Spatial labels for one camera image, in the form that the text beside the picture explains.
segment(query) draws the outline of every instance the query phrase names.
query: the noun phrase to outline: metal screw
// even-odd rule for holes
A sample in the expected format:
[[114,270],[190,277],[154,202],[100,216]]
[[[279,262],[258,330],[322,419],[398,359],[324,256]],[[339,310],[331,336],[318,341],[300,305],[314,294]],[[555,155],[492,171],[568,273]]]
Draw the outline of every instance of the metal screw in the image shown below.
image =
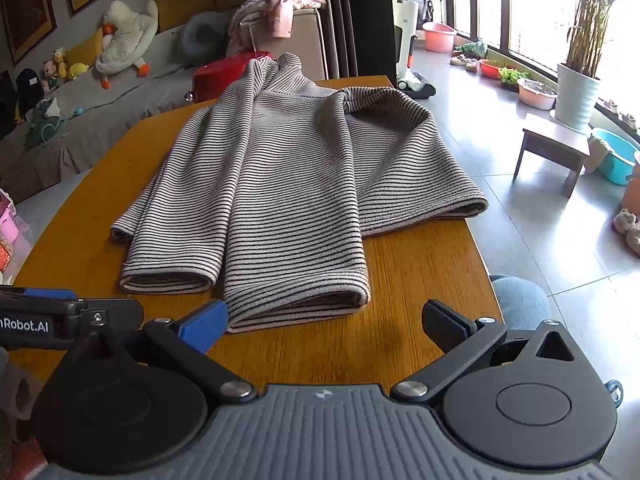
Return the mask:
[[402,396],[412,398],[426,395],[429,391],[429,387],[426,384],[418,381],[402,381],[401,383],[396,384],[395,388],[396,392]]
[[244,381],[229,381],[220,386],[220,392],[231,399],[241,399],[254,390],[254,387]]
[[609,395],[611,396],[611,400],[613,400],[613,404],[615,405],[615,407],[619,407],[620,404],[622,404],[622,399],[625,398],[625,391],[623,390],[620,381],[609,381],[608,383],[604,384],[604,387],[609,392]]

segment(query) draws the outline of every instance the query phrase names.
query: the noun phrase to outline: small wooden stool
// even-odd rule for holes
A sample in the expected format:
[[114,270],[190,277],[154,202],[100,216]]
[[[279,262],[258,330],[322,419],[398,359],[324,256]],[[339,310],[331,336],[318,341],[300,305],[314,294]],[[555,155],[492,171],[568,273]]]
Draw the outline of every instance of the small wooden stool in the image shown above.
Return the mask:
[[584,159],[590,154],[587,137],[535,114],[527,114],[522,130],[524,138],[513,179],[518,176],[525,150],[535,153],[571,170],[564,183],[569,198],[578,182]]

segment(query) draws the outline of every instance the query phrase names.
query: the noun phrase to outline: pink clothing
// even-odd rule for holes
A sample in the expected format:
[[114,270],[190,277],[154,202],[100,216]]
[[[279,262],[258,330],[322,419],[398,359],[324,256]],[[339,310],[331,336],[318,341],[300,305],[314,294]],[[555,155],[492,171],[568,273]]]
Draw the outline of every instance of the pink clothing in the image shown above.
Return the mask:
[[226,56],[252,50],[249,26],[264,16],[268,16],[269,32],[274,38],[290,38],[293,11],[319,9],[325,3],[326,0],[247,0],[231,19]]

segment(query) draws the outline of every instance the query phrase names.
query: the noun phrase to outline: shoe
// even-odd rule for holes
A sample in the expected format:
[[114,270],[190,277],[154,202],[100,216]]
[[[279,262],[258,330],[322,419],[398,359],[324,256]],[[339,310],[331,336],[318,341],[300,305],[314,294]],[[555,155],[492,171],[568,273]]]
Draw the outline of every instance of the shoe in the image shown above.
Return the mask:
[[610,99],[608,101],[604,101],[604,107],[607,110],[609,110],[610,112],[613,112],[616,115],[618,114],[618,105],[616,104],[616,102],[613,99]]
[[455,66],[466,66],[468,62],[469,62],[469,58],[465,57],[464,54],[460,54],[459,56],[452,57],[451,60],[449,61],[450,64]]
[[613,227],[621,235],[626,234],[636,225],[636,215],[630,213],[627,209],[620,211],[613,219]]
[[634,130],[636,129],[636,118],[631,114],[622,114],[622,120],[625,121],[626,124],[631,126]]
[[640,256],[640,226],[636,225],[629,229],[626,234],[626,244],[631,250]]
[[480,67],[480,63],[477,59],[470,59],[469,62],[465,65],[467,72],[477,72]]

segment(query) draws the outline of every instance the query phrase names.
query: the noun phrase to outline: green plant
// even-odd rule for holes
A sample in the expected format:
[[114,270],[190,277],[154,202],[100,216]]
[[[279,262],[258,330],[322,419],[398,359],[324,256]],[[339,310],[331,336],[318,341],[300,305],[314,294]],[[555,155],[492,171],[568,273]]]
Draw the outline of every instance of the green plant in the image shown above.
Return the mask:
[[569,54],[566,59],[568,68],[588,77],[596,77],[598,63],[602,57],[604,34],[609,22],[609,11],[615,1],[578,1],[574,26],[569,28],[566,37],[569,41]]
[[517,68],[507,68],[505,66],[498,69],[498,74],[500,75],[500,81],[512,85],[517,84],[518,79],[529,75],[529,73],[521,72]]

